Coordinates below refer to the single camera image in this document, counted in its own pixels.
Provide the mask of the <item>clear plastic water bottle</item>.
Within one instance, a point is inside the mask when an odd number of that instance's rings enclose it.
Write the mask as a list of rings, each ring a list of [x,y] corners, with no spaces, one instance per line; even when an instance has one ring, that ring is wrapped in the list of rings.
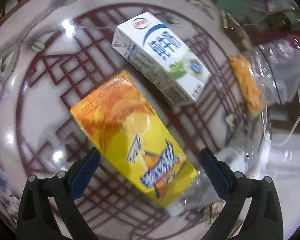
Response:
[[[215,156],[219,161],[228,164],[232,171],[240,171],[245,175],[250,175],[257,162],[258,153],[253,144],[247,142],[246,144],[230,144],[217,152]],[[217,193],[201,167],[190,186],[165,210],[171,217],[177,217],[184,211],[200,211],[217,199]]]

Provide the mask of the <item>white blue milk carton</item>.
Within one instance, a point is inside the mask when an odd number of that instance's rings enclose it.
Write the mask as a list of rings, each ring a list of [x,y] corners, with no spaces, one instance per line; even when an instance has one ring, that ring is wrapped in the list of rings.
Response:
[[[199,57],[150,12],[118,25],[111,46],[175,105],[196,103],[210,78]]]

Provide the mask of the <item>yellow lemon tea carton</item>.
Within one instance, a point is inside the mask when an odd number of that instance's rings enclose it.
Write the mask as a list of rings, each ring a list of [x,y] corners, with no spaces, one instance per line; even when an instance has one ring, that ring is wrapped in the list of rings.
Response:
[[[197,169],[127,72],[70,113],[106,160],[156,204],[168,207],[196,178]]]

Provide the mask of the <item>bag of orange snacks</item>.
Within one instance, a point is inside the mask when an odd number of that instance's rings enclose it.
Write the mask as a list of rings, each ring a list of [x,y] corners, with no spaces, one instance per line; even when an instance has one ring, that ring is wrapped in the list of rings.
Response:
[[[259,44],[229,63],[249,113],[258,116],[271,105],[292,102],[300,86],[300,38],[284,38]]]

